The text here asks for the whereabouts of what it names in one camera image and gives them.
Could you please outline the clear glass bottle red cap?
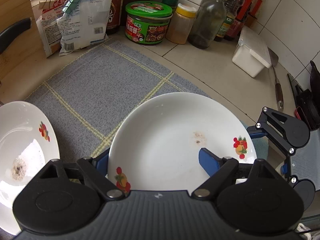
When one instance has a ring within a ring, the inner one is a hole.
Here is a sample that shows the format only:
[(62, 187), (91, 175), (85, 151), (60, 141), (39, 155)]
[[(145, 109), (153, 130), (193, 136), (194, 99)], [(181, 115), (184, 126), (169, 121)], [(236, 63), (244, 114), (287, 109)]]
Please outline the clear glass bottle red cap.
[(206, 49), (210, 46), (226, 19), (226, 1), (210, 0), (200, 6), (188, 36), (190, 44), (200, 49)]

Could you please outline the green label oil bottle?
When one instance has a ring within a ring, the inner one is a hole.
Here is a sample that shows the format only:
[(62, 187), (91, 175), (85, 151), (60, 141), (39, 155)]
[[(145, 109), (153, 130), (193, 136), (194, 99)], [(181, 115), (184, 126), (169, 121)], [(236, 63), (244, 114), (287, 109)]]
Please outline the green label oil bottle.
[(224, 20), (223, 24), (221, 25), (217, 35), (214, 38), (214, 41), (220, 42), (225, 37), (227, 31), (231, 27), (233, 21), (235, 20), (238, 9), (243, 6), (245, 0), (227, 0), (225, 2), (226, 8), (226, 19)]

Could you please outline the white fruit plate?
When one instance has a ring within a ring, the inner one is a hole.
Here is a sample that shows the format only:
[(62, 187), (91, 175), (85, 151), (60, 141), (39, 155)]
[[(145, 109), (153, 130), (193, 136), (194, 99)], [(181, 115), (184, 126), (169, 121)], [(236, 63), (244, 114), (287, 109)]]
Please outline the white fruit plate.
[(244, 125), (226, 107), (193, 93), (168, 93), (137, 107), (110, 148), (107, 178), (131, 190), (194, 191), (208, 179), (199, 151), (251, 164), (257, 154)]

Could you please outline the white stained plate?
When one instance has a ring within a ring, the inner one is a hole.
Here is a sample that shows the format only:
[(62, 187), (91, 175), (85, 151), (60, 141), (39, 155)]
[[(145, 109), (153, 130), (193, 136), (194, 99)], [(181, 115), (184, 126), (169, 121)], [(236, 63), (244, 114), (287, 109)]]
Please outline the white stained plate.
[(20, 227), (12, 211), (17, 195), (60, 152), (54, 129), (45, 114), (25, 101), (1, 106), (1, 229), (17, 235)]

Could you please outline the yellow lid spice jar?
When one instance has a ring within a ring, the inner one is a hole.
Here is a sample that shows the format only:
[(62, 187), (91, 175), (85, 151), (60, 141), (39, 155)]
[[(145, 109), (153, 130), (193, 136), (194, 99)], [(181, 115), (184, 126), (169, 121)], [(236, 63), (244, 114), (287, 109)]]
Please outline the yellow lid spice jar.
[(178, 3), (171, 18), (166, 39), (175, 44), (185, 44), (195, 21), (196, 13), (195, 7)]

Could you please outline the red label sauce bottle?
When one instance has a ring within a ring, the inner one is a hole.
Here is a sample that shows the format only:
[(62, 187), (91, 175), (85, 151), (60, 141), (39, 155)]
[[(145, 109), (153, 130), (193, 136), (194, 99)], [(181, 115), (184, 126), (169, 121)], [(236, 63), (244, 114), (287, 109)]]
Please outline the red label sauce bottle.
[(244, 4), (237, 10), (237, 16), (225, 35), (225, 40), (233, 41), (240, 34), (253, 1), (244, 0)]

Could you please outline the black handled kitchen knife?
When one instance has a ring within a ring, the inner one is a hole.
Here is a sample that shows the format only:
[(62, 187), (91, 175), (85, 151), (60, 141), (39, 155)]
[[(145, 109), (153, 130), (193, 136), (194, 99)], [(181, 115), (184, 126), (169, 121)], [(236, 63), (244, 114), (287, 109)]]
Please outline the black handled kitchen knife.
[(31, 18), (24, 18), (7, 27), (0, 34), (0, 54), (2, 54), (15, 38), (31, 28)]

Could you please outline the dark soy sauce bottle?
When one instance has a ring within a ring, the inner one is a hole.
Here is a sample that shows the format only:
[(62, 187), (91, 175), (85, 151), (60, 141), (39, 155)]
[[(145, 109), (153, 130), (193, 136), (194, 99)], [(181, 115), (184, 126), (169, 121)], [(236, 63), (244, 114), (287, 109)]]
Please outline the dark soy sauce bottle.
[(120, 29), (122, 6), (123, 0), (112, 0), (106, 27), (106, 34), (108, 36), (116, 33)]

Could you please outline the small green lid jar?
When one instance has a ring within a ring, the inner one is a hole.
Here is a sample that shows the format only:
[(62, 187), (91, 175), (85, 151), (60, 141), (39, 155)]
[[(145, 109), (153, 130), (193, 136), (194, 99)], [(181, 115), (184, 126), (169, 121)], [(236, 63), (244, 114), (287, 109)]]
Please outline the small green lid jar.
[(162, 3), (171, 7), (173, 11), (175, 11), (175, 9), (178, 5), (178, 2), (179, 2), (179, 0), (162, 0)]

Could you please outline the grey blue checked dish mat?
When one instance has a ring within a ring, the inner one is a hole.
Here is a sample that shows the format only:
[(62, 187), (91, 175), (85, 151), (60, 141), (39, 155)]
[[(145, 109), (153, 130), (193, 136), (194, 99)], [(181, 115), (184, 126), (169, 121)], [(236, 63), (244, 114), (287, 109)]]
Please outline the grey blue checked dish mat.
[(37, 64), (53, 71), (27, 89), (25, 101), (39, 107), (55, 131), (60, 157), (67, 163), (109, 148), (123, 120), (145, 101), (172, 92), (207, 96), (233, 112), (245, 126), (257, 121), (266, 105), (263, 79), (252, 79), (232, 63), (208, 73), (110, 40), (76, 58), (58, 56)]

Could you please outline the white blue seasoning bag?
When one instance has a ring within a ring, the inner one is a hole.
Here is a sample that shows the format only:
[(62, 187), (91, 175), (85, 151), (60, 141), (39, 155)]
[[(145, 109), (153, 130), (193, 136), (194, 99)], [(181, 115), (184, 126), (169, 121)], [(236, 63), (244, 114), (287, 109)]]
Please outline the white blue seasoning bag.
[(104, 42), (112, 0), (68, 0), (57, 19), (60, 55)]

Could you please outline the red white clipped bag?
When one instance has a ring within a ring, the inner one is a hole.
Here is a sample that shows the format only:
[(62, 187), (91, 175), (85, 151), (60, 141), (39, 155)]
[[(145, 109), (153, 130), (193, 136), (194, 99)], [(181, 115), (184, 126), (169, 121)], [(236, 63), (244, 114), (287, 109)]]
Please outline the red white clipped bag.
[(60, 49), (61, 33), (57, 19), (63, 15), (63, 6), (68, 0), (44, 0), (39, 3), (41, 15), (36, 21), (37, 28), (43, 43), (46, 57)]

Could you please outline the bamboo cutting board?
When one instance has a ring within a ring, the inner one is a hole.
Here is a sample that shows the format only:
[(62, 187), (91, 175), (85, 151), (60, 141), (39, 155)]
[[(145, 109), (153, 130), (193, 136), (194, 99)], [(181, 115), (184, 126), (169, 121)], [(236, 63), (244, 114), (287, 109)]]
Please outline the bamboo cutting board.
[(44, 49), (30, 0), (1, 0), (1, 79), (39, 51)]

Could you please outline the green lid sauce jar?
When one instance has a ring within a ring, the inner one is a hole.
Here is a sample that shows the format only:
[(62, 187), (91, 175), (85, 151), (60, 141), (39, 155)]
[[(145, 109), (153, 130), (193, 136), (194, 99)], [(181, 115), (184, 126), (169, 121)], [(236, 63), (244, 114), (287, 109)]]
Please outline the green lid sauce jar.
[(170, 6), (154, 1), (136, 1), (127, 4), (125, 9), (125, 36), (129, 40), (144, 45), (163, 41), (173, 16)]

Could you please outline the white plastic seasoning box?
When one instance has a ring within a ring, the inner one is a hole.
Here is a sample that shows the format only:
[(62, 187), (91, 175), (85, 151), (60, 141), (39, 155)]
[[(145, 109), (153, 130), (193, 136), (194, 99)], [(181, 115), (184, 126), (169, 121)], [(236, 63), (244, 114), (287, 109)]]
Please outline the white plastic seasoning box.
[(247, 26), (241, 30), (232, 62), (252, 78), (255, 78), (264, 68), (272, 66), (267, 44)]

